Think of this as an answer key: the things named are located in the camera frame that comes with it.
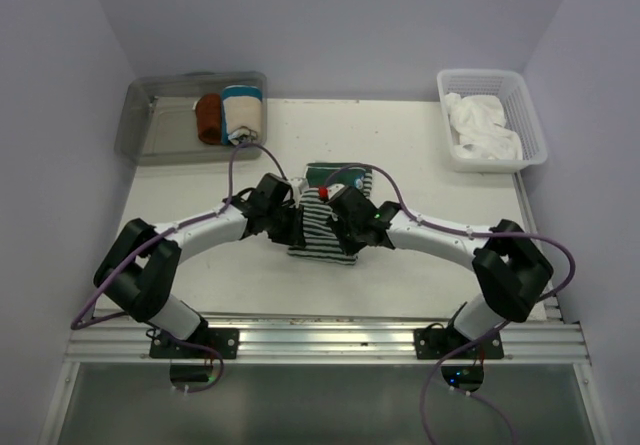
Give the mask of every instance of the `white basket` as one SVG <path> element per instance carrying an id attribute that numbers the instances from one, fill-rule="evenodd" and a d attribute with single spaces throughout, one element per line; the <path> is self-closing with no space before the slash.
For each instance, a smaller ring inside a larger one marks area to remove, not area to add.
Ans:
<path id="1" fill-rule="evenodd" d="M 480 160 L 458 156 L 458 133 L 449 124 L 444 104 L 447 93 L 494 95 L 498 97 L 507 118 L 507 128 L 520 136 L 523 160 Z M 458 172 L 515 173 L 529 165 L 539 165 L 547 159 L 547 146 L 540 130 L 531 96 L 519 73 L 507 70 L 451 69 L 438 73 L 438 93 L 446 127 L 452 167 Z"/>

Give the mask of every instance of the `white table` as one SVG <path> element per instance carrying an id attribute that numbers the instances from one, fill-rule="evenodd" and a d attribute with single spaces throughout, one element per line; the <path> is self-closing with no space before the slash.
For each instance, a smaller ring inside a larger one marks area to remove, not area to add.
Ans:
<path id="1" fill-rule="evenodd" d="M 450 171 L 443 133 L 435 102 L 268 102 L 266 145 L 290 177 L 312 161 L 372 163 L 391 173 L 409 206 L 424 214 L 471 225 L 501 218 L 523 223 L 512 176 Z M 237 162 L 236 190 L 274 170 L 265 154 Z M 140 167 L 122 224 L 187 217 L 219 203 L 226 192 L 226 163 Z M 380 175 L 372 199 L 395 199 Z M 471 272 L 425 254 L 367 248 L 347 267 L 289 257 L 262 236 L 190 259 L 173 286 L 177 297 L 202 312 L 360 317 L 450 317 L 479 291 Z M 102 298 L 98 308 L 117 307 Z M 545 318 L 538 305 L 530 319 Z"/>

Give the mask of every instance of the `wall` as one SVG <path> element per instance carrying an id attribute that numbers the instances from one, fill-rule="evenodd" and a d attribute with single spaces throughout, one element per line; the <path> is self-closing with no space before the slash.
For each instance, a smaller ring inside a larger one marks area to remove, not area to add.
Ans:
<path id="1" fill-rule="evenodd" d="M 615 443 L 638 443 L 640 0 L 564 0 L 525 70 L 551 148 L 526 184 L 537 223 L 575 252 L 561 297 L 580 320 Z"/>
<path id="2" fill-rule="evenodd" d="M 126 57 L 98 0 L 0 0 L 0 440 L 37 441 L 131 183 Z"/>
<path id="3" fill-rule="evenodd" d="M 275 97 L 437 97 L 522 70 L 561 0 L 100 0 L 138 75 L 256 69 Z"/>

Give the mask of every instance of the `white cloth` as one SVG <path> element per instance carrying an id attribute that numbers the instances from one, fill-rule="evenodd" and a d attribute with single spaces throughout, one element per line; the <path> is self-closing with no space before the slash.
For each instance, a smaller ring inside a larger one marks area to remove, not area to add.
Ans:
<path id="1" fill-rule="evenodd" d="M 522 142 L 516 132 L 505 128 L 507 119 L 498 97 L 461 98 L 457 93 L 448 93 L 444 103 L 449 123 L 460 136 L 460 144 L 454 146 L 459 157 L 522 160 Z"/>

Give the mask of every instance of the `brown rolled towel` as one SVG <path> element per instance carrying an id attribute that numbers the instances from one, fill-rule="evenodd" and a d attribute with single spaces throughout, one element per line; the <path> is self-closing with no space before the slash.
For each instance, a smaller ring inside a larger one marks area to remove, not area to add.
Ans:
<path id="1" fill-rule="evenodd" d="M 196 104 L 198 138 L 208 145 L 220 145 L 222 141 L 222 102 L 220 95 L 204 95 Z"/>

